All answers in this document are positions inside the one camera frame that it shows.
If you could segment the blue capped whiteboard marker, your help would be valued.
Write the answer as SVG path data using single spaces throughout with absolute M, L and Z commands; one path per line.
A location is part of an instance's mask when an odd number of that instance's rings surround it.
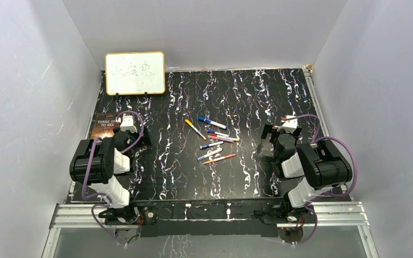
M 226 125 L 217 123 L 217 122 L 212 121 L 212 120 L 210 120 L 210 119 L 207 119 L 207 118 L 205 118 L 205 117 L 198 116 L 197 119 L 198 119 L 199 121 L 202 121 L 202 122 L 204 122 L 204 123 L 207 123 L 207 124 L 216 126 L 216 127 L 221 128 L 221 129 L 223 129 L 223 130 L 227 130 L 227 126 L 226 126 Z

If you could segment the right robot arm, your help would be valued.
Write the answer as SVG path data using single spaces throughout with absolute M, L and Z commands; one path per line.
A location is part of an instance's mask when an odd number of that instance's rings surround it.
M 264 223 L 299 221 L 313 199 L 354 178 L 353 167 L 331 139 L 323 137 L 314 144 L 298 143 L 301 130 L 264 126 L 261 138 L 270 135 L 274 175 L 281 180 L 300 179 L 296 187 L 284 194 L 279 206 L 254 212 Z

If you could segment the pink translucent pen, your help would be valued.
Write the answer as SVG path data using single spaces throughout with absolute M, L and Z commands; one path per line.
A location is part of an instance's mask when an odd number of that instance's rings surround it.
M 235 141 L 229 138 L 223 138 L 223 137 L 218 137 L 214 135 L 208 135 L 208 139 L 213 139 L 213 140 L 218 140 L 218 141 L 224 141 L 224 142 L 229 142 L 229 143 L 234 143 Z

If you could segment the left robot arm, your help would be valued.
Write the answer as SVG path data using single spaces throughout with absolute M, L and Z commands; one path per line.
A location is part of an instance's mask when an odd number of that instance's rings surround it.
M 150 145 L 146 127 L 142 133 L 115 129 L 111 137 L 80 141 L 69 174 L 74 182 L 82 184 L 84 200 L 100 198 L 106 202 L 108 207 L 99 213 L 100 218 L 127 224 L 137 221 L 139 209 L 118 177 L 132 175 L 137 150 Z

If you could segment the orange red pen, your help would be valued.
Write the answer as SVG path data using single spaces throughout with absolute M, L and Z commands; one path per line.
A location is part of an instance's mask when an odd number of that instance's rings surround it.
M 213 159 L 213 160 L 209 160 L 209 161 L 203 162 L 202 164 L 203 164 L 203 165 L 207 165 L 207 164 L 219 162 L 219 161 L 222 161 L 222 160 L 226 160 L 226 159 L 229 159 L 229 158 L 232 158 L 232 157 L 235 157 L 235 156 L 236 156 L 236 154 L 229 154 L 229 155 L 227 155 L 227 156 L 221 156 L 221 157 L 215 158 L 215 159 Z

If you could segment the light blue capped marker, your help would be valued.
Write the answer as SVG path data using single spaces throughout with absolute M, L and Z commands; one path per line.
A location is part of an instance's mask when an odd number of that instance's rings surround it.
M 216 154 L 218 154 L 218 153 L 220 153 L 220 152 L 222 152 L 222 151 L 223 151 L 223 148 L 217 148 L 217 149 L 215 149 L 215 150 L 211 150 L 210 152 L 207 152 L 207 153 L 204 154 L 203 156 L 198 157 L 197 160 L 198 160 L 198 161 L 202 161 L 202 160 L 204 160 L 204 159 L 206 159 L 206 158 L 208 158 L 208 157 L 210 157 L 210 156 L 214 156 L 214 155 L 216 155 Z

